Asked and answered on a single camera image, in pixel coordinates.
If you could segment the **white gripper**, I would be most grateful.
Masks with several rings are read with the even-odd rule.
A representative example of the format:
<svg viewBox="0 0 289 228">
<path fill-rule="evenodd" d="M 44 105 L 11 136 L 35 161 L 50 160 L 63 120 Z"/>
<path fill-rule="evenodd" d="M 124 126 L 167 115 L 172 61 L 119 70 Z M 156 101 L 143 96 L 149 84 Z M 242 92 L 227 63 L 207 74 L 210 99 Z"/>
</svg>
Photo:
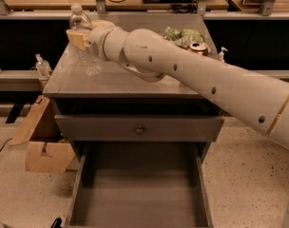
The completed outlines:
<svg viewBox="0 0 289 228">
<path fill-rule="evenodd" d="M 106 61 L 104 44 L 106 37 L 115 29 L 115 25 L 107 20 L 92 20 L 92 30 L 68 29 L 67 38 L 71 44 L 82 51 L 89 51 L 96 57 Z"/>
</svg>

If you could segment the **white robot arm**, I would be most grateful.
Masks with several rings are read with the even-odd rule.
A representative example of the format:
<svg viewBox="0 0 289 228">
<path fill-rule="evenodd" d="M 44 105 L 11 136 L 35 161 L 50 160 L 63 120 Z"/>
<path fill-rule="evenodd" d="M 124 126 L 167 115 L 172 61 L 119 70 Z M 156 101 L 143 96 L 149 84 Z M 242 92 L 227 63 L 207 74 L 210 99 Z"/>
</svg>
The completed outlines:
<svg viewBox="0 0 289 228">
<path fill-rule="evenodd" d="M 202 56 L 145 28 L 127 32 L 108 21 L 68 29 L 71 44 L 134 75 L 168 75 L 289 150 L 289 83 Z"/>
</svg>

